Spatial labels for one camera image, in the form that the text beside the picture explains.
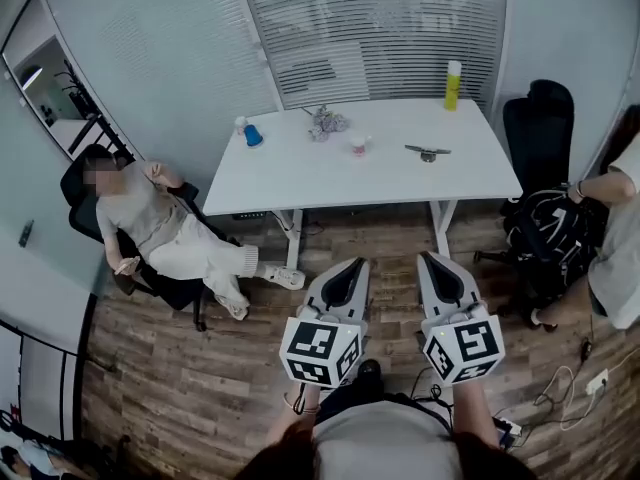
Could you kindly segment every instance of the black backpack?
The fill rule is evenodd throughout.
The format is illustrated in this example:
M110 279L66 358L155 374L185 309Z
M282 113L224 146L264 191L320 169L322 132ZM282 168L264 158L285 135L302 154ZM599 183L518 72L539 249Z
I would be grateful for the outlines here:
M577 205L567 188L539 190L503 209L511 260L543 304L587 273L604 238L607 207L593 199Z

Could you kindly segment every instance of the metal object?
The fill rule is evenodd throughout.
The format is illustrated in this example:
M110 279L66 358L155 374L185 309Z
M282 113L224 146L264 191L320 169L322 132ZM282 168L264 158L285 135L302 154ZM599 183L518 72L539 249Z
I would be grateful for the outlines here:
M30 220L24 225L24 228L22 228L22 234L20 235L18 245L23 249L27 246L27 242L29 241L29 237L31 236L31 231L33 231L33 222L33 220Z
M433 163L436 161L436 155L449 155L451 154L450 149L427 149L421 148L420 146L411 146L409 144L405 144L404 146L409 151L415 151L416 153L420 153L420 159L423 162Z

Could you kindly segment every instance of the wooden floor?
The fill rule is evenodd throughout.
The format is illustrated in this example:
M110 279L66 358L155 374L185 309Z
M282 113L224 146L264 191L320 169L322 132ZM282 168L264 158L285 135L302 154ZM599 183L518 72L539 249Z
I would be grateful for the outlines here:
M514 286L508 267L472 263L478 248L504 246L495 209L460 205L450 232L453 259L478 281L490 309L504 303ZM417 305L415 255L434 250L429 215L422 205L309 212L301 268L310 278L354 256L372 262L366 354L380 361L389 391L411 389L427 365L415 332L423 318ZM283 260L286 242L273 217L221 223L246 243L262 247L261 258ZM262 280L245 280L251 315L232 320L217 305L206 308L210 330L199 334L190 314L174 313L144 294L128 298L108 285L96 309L89 353L107 372L87 363L83 427L87 437L111 444L129 434L130 460L144 472L186 479L230 478L260 448L273 415L281 408L286 379L278 359L285 320L304 291L288 292ZM588 317L547 334L502 320L507 357L487 380L492 411L518 424L539 421L548 407L532 401L555 369L576 371L578 351L590 335ZM584 386L640 345L640 326L620 332L594 318L595 348L576 384L574 415L584 413ZM435 380L423 375L420 392ZM559 397L560 389L550 394ZM640 428L640 352L610 376L606 396L575 430L542 426L514 451L546 479L623 479L637 460ZM552 417L557 419L560 412Z

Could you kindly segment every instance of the power outlet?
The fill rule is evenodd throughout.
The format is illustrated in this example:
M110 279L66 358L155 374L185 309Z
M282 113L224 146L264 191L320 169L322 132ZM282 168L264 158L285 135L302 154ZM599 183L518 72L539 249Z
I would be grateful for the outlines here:
M587 395L593 395L597 392L605 382L609 382L609 370L606 368L596 375L591 382L587 384Z

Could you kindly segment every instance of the chair wheel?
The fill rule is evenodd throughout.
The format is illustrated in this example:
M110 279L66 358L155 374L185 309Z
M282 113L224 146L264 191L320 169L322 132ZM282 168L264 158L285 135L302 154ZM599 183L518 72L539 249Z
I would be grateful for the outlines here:
M498 308L498 316L501 316L503 318L511 316L512 313L513 308L507 304L504 304Z

